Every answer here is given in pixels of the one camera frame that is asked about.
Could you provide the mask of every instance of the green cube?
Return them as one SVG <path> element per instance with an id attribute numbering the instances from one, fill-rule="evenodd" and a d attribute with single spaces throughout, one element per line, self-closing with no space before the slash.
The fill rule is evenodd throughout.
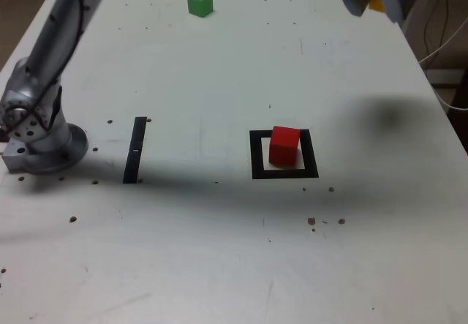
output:
<path id="1" fill-rule="evenodd" d="M 187 0 L 189 13 L 198 17 L 205 17 L 213 12 L 213 0 Z"/>

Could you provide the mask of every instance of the floor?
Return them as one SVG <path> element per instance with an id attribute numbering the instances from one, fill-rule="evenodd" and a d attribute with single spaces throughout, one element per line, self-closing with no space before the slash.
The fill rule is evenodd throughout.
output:
<path id="1" fill-rule="evenodd" d="M 0 69 L 43 2 L 44 0 L 0 0 Z"/>

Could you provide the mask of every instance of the cable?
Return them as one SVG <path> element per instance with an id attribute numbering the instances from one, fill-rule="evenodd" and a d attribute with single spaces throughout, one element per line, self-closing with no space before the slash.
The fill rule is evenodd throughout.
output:
<path id="1" fill-rule="evenodd" d="M 444 26 L 442 27 L 442 36 L 440 37 L 439 47 L 442 46 L 442 42 L 444 41 L 445 32 L 447 31 L 447 23 L 448 23 L 448 16 L 449 16 L 448 7 L 449 7 L 448 0 L 445 0 L 445 21 L 444 21 Z M 427 69 L 431 66 L 432 62 L 434 62 L 434 60 L 437 58 L 438 55 L 439 54 L 436 53 L 434 55 L 434 57 L 432 57 L 432 59 L 430 61 L 426 62 L 426 77 L 427 77 Z"/>
<path id="2" fill-rule="evenodd" d="M 36 102 L 29 109 L 24 108 L 24 109 L 27 109 L 26 115 L 22 117 L 19 121 L 17 121 L 15 124 L 13 124 L 10 128 L 8 128 L 5 131 L 4 135 L 8 135 L 13 130 L 18 128 L 18 126 L 21 125 L 34 112 L 34 109 L 38 106 L 38 104 L 42 101 L 42 99 L 44 99 L 44 96 L 47 94 L 48 89 L 56 82 L 60 74 L 64 71 L 65 67 L 67 66 L 69 60 L 72 58 L 73 53 L 75 52 L 76 47 L 78 46 L 78 43 L 80 42 L 82 29 L 83 29 L 83 14 L 84 14 L 83 0 L 78 0 L 78 4 L 79 4 L 78 13 L 79 13 L 80 19 L 78 21 L 78 30 L 76 32 L 75 42 L 73 43 L 72 49 L 70 50 L 69 54 L 65 58 L 64 63 L 57 69 L 57 71 L 54 73 L 54 76 L 49 80 L 49 82 L 47 83 L 47 85 L 44 87 L 41 94 L 39 95 L 39 97 L 37 97 Z M 44 128 L 43 125 L 41 126 L 46 131 L 50 130 L 51 128 L 51 126 L 49 126 L 48 128 Z"/>
<path id="3" fill-rule="evenodd" d="M 440 95 L 437 93 L 437 91 L 434 90 L 434 93 L 436 94 L 437 99 L 438 99 L 441 103 L 443 103 L 443 104 L 446 105 L 447 107 L 451 108 L 452 110 L 463 110 L 463 111 L 468 110 L 468 108 L 458 108 L 458 107 L 450 106 L 446 101 L 444 101 L 444 100 L 440 97 Z"/>
<path id="4" fill-rule="evenodd" d="M 427 28 L 429 27 L 429 23 L 431 22 L 431 19 L 432 19 L 432 16 L 434 15 L 434 13 L 436 12 L 436 9 L 437 9 L 437 5 L 439 4 L 439 0 L 436 0 L 434 6 L 432 7 L 432 11 L 431 13 L 429 13 L 429 16 L 427 18 L 427 21 L 426 21 L 426 25 L 424 26 L 424 32 L 423 32 L 423 36 L 424 36 L 424 46 L 426 46 L 426 55 L 429 54 L 429 47 L 427 45 Z M 429 65 L 427 64 L 425 69 L 424 69 L 424 72 L 426 73 L 426 77 L 427 77 L 427 69 L 428 69 Z"/>
<path id="5" fill-rule="evenodd" d="M 421 59 L 419 61 L 419 64 L 423 63 L 426 59 L 428 59 L 429 57 L 431 57 L 432 55 L 434 55 L 435 53 L 439 52 L 441 49 L 443 49 L 448 43 L 449 41 L 451 41 L 457 34 L 460 30 L 463 29 L 463 27 L 465 26 L 465 24 L 468 22 L 468 17 L 467 19 L 465 19 L 465 21 L 459 26 L 458 29 L 456 29 L 456 31 L 453 33 L 453 35 L 446 41 L 444 42 L 444 45 L 442 45 L 441 47 L 439 47 L 437 50 L 435 50 L 433 53 L 431 53 L 430 55 L 424 57 L 423 59 Z"/>

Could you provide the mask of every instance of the white table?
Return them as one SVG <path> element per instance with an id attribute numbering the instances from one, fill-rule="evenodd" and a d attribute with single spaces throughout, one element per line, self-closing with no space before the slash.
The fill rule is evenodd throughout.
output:
<path id="1" fill-rule="evenodd" d="M 0 322 L 467 323 L 468 161 L 398 26 L 341 0 L 214 6 L 103 0 L 63 76 L 85 159 L 0 165 Z M 319 178 L 252 180 L 249 130 L 273 125 L 309 129 Z"/>

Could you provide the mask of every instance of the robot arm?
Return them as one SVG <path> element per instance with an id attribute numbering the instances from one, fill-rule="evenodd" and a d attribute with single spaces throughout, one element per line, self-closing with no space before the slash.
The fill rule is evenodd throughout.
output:
<path id="1" fill-rule="evenodd" d="M 31 55 L 16 64 L 0 101 L 10 171 L 52 173 L 86 153 L 84 131 L 65 121 L 60 76 L 100 1 L 56 0 Z"/>

